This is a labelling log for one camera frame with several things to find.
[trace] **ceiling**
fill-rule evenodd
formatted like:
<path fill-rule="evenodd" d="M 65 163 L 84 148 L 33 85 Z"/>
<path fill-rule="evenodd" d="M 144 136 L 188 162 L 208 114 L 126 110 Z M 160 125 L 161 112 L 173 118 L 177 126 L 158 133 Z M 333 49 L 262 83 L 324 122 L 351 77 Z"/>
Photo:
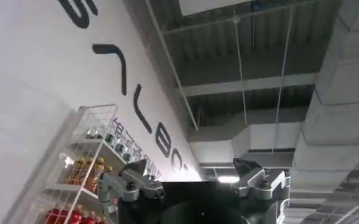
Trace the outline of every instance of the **ceiling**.
<path fill-rule="evenodd" d="M 291 14 L 287 6 L 291 4 L 296 6 L 283 66 Z M 281 77 L 283 67 L 287 79 L 318 72 L 339 0 L 244 2 L 190 16 L 182 16 L 178 0 L 151 0 L 151 5 L 181 85 L 186 88 Z M 235 16 L 240 18 L 237 38 Z M 243 113 L 244 108 L 276 108 L 280 88 L 281 81 L 244 94 L 233 89 L 188 96 L 187 100 L 197 125 L 220 125 Z M 282 87 L 280 107 L 307 107 L 312 92 L 313 83 Z"/>

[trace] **yellow bottle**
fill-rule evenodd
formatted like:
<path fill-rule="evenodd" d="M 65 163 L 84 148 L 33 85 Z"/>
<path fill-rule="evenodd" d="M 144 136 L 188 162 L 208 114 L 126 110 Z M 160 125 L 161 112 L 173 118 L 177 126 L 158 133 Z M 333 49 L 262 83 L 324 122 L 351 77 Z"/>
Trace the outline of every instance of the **yellow bottle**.
<path fill-rule="evenodd" d="M 82 172 L 84 164 L 85 164 L 85 160 L 84 160 L 84 157 L 82 157 L 82 156 L 79 157 L 75 161 L 75 163 L 72 166 L 71 173 L 65 181 L 66 184 L 76 184 L 77 183 L 77 181 L 79 179 L 79 175 Z"/>
<path fill-rule="evenodd" d="M 84 185 L 84 187 L 91 191 L 92 193 L 96 194 L 96 187 L 97 187 L 97 182 L 98 182 L 98 177 L 88 177 L 86 184 Z"/>
<path fill-rule="evenodd" d="M 93 158 L 88 157 L 86 159 L 86 161 L 84 162 L 84 165 L 83 165 L 83 168 L 82 168 L 81 172 L 78 175 L 77 182 L 76 182 L 77 185 L 82 184 L 83 179 L 87 176 L 88 169 L 90 168 L 92 163 L 93 163 Z"/>
<path fill-rule="evenodd" d="M 107 166 L 105 169 L 105 173 L 110 173 L 111 171 L 113 171 L 113 167 L 112 166 Z"/>
<path fill-rule="evenodd" d="M 104 163 L 105 163 L 104 158 L 98 157 L 96 159 L 95 166 L 94 166 L 94 176 L 99 177 L 103 173 L 103 171 L 105 169 Z"/>

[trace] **red bottle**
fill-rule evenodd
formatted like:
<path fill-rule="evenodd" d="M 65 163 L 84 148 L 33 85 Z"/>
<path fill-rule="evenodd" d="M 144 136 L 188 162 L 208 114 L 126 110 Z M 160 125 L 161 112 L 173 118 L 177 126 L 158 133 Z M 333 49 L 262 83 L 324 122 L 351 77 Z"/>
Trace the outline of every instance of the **red bottle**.
<path fill-rule="evenodd" d="M 84 211 L 83 212 L 83 216 L 82 216 L 82 222 L 81 224 L 86 224 L 86 219 L 88 218 L 88 211 Z"/>
<path fill-rule="evenodd" d="M 55 205 L 54 208 L 48 211 L 48 213 L 45 216 L 45 223 L 46 224 L 55 224 L 57 217 L 60 214 L 60 211 L 56 208 L 57 205 Z"/>
<path fill-rule="evenodd" d="M 71 217 L 69 218 L 69 224 L 81 224 L 82 223 L 82 206 L 77 205 L 76 209 L 71 212 Z"/>
<path fill-rule="evenodd" d="M 69 205 L 65 205 L 64 209 L 60 212 L 59 218 L 57 219 L 55 224 L 64 224 L 65 218 L 67 218 Z"/>
<path fill-rule="evenodd" d="M 85 219 L 85 222 L 83 224 L 96 224 L 95 212 L 90 212 L 90 216 Z"/>
<path fill-rule="evenodd" d="M 95 217 L 95 224 L 100 224 L 101 220 L 102 219 L 99 216 Z"/>
<path fill-rule="evenodd" d="M 106 224 L 106 217 L 103 217 L 102 221 L 98 222 L 97 224 Z"/>

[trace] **screw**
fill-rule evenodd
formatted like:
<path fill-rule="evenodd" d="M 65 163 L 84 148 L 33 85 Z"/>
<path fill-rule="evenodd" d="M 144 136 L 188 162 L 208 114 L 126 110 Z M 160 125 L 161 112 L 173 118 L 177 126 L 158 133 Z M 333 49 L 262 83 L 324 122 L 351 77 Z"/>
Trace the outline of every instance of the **screw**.
<path fill-rule="evenodd" d="M 266 188 L 270 186 L 270 184 L 265 180 L 262 180 L 262 182 L 259 185 L 261 188 Z"/>
<path fill-rule="evenodd" d="M 156 192 L 155 199 L 163 198 L 164 197 L 164 191 L 160 190 Z"/>
<path fill-rule="evenodd" d="M 135 184 L 135 182 L 128 182 L 127 184 L 126 184 L 126 189 L 128 190 L 128 191 L 131 191 L 131 190 L 134 190 L 136 188 L 136 184 Z"/>
<path fill-rule="evenodd" d="M 237 24 L 238 22 L 240 22 L 240 16 L 234 16 L 232 21 Z"/>

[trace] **wire shelf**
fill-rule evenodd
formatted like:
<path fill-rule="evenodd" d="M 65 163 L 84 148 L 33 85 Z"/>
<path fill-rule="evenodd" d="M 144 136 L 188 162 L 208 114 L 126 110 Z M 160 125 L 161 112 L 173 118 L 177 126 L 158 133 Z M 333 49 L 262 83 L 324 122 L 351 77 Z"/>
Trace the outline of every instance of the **wire shelf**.
<path fill-rule="evenodd" d="M 101 173 L 118 174 L 125 164 L 146 158 L 146 175 L 160 173 L 116 117 L 116 105 L 80 107 L 76 127 L 68 133 L 66 144 L 42 191 L 34 198 L 21 223 L 62 224 L 82 217 L 103 217 L 96 195 Z"/>

